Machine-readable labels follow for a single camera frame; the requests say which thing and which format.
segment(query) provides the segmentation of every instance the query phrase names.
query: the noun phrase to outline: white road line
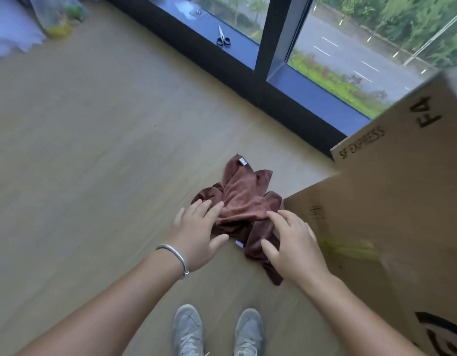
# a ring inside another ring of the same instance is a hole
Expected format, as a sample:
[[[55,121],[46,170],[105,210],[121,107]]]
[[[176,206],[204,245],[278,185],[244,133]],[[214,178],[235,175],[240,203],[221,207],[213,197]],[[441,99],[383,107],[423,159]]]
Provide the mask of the white road line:
[[[336,45],[336,44],[333,43],[332,41],[327,40],[324,36],[322,36],[322,38],[323,38],[324,40],[326,40],[328,43],[334,45],[335,47],[339,47],[338,45]]]
[[[362,63],[363,63],[363,64],[365,64],[365,65],[367,65],[367,66],[368,66],[368,67],[370,67],[371,69],[374,69],[375,71],[377,71],[377,72],[378,72],[378,70],[377,70],[377,69],[375,69],[374,67],[372,67],[372,66],[368,65],[366,62],[363,62],[363,61],[362,61]]]
[[[320,52],[325,53],[327,56],[330,56],[327,52],[322,51],[319,47],[315,46],[315,48],[317,48]]]
[[[358,73],[357,71],[354,70],[354,72],[359,75],[360,77],[363,77],[364,79],[366,79],[367,81],[370,81],[372,82],[372,80],[369,80],[367,77],[363,76],[362,74]]]

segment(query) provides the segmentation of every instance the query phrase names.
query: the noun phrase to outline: brown cloth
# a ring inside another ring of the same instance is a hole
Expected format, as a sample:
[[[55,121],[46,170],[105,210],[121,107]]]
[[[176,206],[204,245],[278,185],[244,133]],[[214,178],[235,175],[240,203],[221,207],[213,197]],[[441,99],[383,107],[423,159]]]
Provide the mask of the brown cloth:
[[[267,239],[278,250],[279,239],[273,234],[273,222],[267,211],[278,211],[281,196],[273,191],[266,192],[273,174],[270,170],[254,172],[240,155],[228,161],[221,183],[204,188],[192,200],[212,200],[212,205],[224,202],[224,207],[214,225],[214,232],[228,233],[244,245],[244,254],[261,263],[275,285],[283,278],[268,261],[261,248],[261,240]]]

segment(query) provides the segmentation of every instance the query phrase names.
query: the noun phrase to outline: hand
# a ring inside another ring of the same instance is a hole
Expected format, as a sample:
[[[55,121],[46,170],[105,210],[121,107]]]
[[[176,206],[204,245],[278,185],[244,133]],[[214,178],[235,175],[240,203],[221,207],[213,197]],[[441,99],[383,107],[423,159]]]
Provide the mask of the hand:
[[[281,276],[307,288],[306,292],[316,287],[319,281],[332,278],[314,232],[306,222],[287,210],[267,214],[280,233],[280,250],[268,240],[262,240],[261,247]]]
[[[210,239],[210,231],[224,207],[224,203],[219,202],[207,212],[211,204],[211,200],[197,200],[187,210],[182,208],[166,240],[166,244],[181,254],[190,272],[208,263],[228,240],[227,234]]]

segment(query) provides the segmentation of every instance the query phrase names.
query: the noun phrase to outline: forearm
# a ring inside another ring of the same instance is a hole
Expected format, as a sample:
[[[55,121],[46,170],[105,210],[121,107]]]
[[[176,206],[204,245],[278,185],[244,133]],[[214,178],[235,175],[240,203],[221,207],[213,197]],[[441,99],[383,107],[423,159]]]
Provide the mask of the forearm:
[[[424,356],[336,277],[320,281],[314,288],[303,284],[302,289],[331,324],[349,355]]]
[[[18,355],[121,355],[183,271],[181,262],[169,251],[153,252]]]

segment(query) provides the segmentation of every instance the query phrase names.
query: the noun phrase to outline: street lamp pole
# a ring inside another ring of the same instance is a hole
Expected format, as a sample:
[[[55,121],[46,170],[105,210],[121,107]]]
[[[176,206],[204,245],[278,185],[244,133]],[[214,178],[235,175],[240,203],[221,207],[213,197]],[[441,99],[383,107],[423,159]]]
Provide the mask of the street lamp pole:
[[[449,27],[451,27],[451,25],[452,25],[453,23],[455,23],[456,21],[457,21],[457,15],[456,15],[455,17],[453,17],[453,18],[451,19],[450,22],[448,22],[447,24],[445,24],[445,26],[444,26],[442,29],[440,29],[432,38],[430,38],[428,41],[426,41],[426,43],[425,43],[423,46],[421,46],[421,47],[418,49],[418,51],[416,51],[409,59],[407,59],[407,60],[404,62],[403,66],[408,65],[408,64],[411,62],[411,60],[413,60],[416,56],[418,56],[418,54],[419,54],[421,51],[423,51],[426,47],[428,47],[429,45],[431,45],[431,43],[432,43],[434,40],[436,40],[442,33],[444,33],[444,31],[446,31]]]

